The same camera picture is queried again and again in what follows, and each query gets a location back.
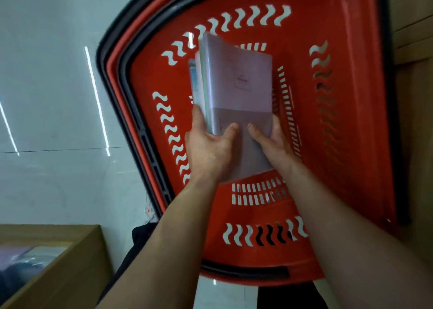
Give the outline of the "person's black trousers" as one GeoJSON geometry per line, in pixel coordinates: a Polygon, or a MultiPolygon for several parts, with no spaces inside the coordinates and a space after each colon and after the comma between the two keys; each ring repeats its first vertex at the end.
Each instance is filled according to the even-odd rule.
{"type": "MultiPolygon", "coordinates": [[[[133,246],[127,252],[110,282],[105,286],[97,305],[146,245],[157,224],[156,222],[149,222],[132,230],[133,246]]],[[[255,297],[253,309],[329,309],[313,282],[259,287],[255,297]]]]}

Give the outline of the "person's right hand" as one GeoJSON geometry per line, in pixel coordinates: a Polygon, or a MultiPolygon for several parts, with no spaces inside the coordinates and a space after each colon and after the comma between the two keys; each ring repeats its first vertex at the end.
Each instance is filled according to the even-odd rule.
{"type": "Polygon", "coordinates": [[[276,115],[272,116],[272,133],[268,138],[268,147],[261,148],[270,164],[284,179],[304,172],[305,167],[291,150],[289,142],[284,136],[280,120],[276,115]]]}

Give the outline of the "red plastic shopping basket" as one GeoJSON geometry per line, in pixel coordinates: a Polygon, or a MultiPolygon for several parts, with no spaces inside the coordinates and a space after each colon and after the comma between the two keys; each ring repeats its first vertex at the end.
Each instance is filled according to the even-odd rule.
{"type": "Polygon", "coordinates": [[[165,23],[130,81],[174,198],[191,173],[188,61],[205,33],[272,56],[273,113],[334,193],[388,232],[408,221],[388,0],[202,0],[165,23]]]}

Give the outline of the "brown wooden cabinet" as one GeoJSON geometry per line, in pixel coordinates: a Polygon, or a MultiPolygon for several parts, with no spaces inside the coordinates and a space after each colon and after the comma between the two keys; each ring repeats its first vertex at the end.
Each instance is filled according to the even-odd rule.
{"type": "Polygon", "coordinates": [[[402,239],[433,268],[433,0],[390,0],[411,222],[402,239]]]}

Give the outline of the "person's left forearm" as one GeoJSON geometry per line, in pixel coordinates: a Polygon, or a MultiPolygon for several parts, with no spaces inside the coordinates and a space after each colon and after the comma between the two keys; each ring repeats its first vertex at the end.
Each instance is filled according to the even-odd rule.
{"type": "Polygon", "coordinates": [[[96,309],[193,309],[218,183],[191,178],[96,309]]]}

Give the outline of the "wrapped stationery packets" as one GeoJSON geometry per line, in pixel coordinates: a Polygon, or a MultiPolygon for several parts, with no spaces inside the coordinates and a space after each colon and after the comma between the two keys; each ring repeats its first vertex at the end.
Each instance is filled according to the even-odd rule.
{"type": "Polygon", "coordinates": [[[0,306],[66,249],[67,246],[0,245],[0,306]]]}

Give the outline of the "person's right forearm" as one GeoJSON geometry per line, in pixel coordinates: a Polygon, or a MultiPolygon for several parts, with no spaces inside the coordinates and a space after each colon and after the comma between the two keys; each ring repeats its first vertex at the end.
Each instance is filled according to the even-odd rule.
{"type": "Polygon", "coordinates": [[[433,309],[433,274],[417,256],[347,206],[296,159],[279,172],[344,308],[433,309]]]}

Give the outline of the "blue white notebook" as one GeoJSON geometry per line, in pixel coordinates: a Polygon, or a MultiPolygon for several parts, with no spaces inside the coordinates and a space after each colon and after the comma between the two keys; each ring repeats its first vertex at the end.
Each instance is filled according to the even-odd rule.
{"type": "Polygon", "coordinates": [[[188,61],[188,71],[189,71],[189,77],[191,82],[193,104],[197,105],[200,108],[206,120],[207,118],[206,118],[205,93],[204,93],[203,77],[201,72],[199,53],[196,53],[194,59],[188,61]]]}

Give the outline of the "light wooden display shelf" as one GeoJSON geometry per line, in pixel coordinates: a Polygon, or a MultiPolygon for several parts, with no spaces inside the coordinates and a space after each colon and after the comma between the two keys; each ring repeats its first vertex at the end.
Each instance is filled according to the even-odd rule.
{"type": "Polygon", "coordinates": [[[113,276],[100,225],[0,224],[0,245],[67,246],[0,309],[94,309],[113,276]]]}

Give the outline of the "person's left hand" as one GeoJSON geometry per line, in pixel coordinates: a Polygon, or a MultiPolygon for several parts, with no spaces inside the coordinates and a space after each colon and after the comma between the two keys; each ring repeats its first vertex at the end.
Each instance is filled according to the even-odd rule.
{"type": "Polygon", "coordinates": [[[225,179],[233,158],[234,144],[226,147],[222,135],[207,132],[204,116],[195,104],[192,107],[192,127],[185,135],[185,145],[191,171],[190,182],[216,185],[225,179]]]}

